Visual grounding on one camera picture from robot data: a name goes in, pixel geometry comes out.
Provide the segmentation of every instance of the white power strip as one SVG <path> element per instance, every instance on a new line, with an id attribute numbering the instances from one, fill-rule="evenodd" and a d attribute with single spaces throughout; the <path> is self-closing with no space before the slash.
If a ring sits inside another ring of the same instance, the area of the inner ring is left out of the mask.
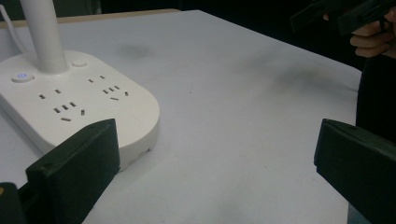
<path id="1" fill-rule="evenodd" d="M 152 149 L 160 109 L 151 93 L 97 58 L 65 52 L 68 69 L 41 72 L 34 53 L 0 63 L 0 106 L 44 153 L 83 127 L 115 119 L 120 169 Z"/>

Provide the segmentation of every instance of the power cord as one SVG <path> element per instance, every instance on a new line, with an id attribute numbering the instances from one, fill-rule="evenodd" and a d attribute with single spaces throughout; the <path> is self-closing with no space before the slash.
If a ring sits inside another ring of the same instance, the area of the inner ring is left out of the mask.
<path id="1" fill-rule="evenodd" d="M 18 50 L 21 53 L 26 53 L 28 50 L 26 47 L 22 44 L 20 39 L 18 38 L 17 34 L 15 33 L 15 28 L 14 25 L 11 22 L 11 19 L 9 18 L 6 9 L 3 7 L 3 5 L 0 5 L 0 11 L 1 15 L 3 16 L 4 21 L 7 23 L 7 28 L 9 30 L 9 33 L 11 34 L 12 40 L 14 41 L 15 45 L 17 46 Z"/>

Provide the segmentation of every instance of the table surface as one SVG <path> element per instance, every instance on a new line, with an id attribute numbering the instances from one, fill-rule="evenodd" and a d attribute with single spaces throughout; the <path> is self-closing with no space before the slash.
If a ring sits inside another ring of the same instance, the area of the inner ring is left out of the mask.
<path id="1" fill-rule="evenodd" d="M 121 71 L 161 109 L 154 150 L 84 223 L 347 223 L 313 159 L 322 119 L 354 123 L 358 70 L 198 10 L 60 31 L 66 49 Z M 27 28 L 17 33 L 33 49 Z M 18 54 L 7 30 L 0 40 L 0 62 Z M 42 155 L 3 110 L 0 148 L 0 182 L 21 187 Z"/>

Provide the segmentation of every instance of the finger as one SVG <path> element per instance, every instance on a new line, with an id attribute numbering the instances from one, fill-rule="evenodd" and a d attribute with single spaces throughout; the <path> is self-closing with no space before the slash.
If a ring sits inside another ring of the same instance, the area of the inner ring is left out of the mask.
<path id="1" fill-rule="evenodd" d="M 365 58 L 372 58 L 379 54 L 384 53 L 389 49 L 389 44 L 385 44 L 376 48 L 357 48 L 355 50 L 356 55 L 365 57 Z"/>
<path id="2" fill-rule="evenodd" d="M 389 13 L 385 15 L 385 19 L 390 22 L 396 22 L 396 7 L 389 10 Z"/>
<path id="3" fill-rule="evenodd" d="M 385 23 L 385 29 L 389 28 L 389 24 L 386 22 Z M 361 36 L 370 36 L 370 35 L 375 35 L 380 33 L 381 26 L 379 25 L 379 21 L 373 21 L 370 22 L 364 26 L 362 26 L 360 29 L 356 30 L 352 34 L 354 35 L 361 35 Z"/>
<path id="4" fill-rule="evenodd" d="M 384 33 L 372 36 L 353 35 L 350 44 L 359 48 L 375 48 L 384 45 L 395 38 L 394 34 Z"/>

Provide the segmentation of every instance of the power button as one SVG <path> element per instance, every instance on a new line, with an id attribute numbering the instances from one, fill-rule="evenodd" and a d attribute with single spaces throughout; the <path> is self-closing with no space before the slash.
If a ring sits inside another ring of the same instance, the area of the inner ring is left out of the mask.
<path id="1" fill-rule="evenodd" d="M 12 75 L 11 77 L 11 80 L 16 83 L 28 82 L 28 81 L 32 81 L 33 79 L 35 79 L 35 77 L 28 73 L 18 73 Z"/>

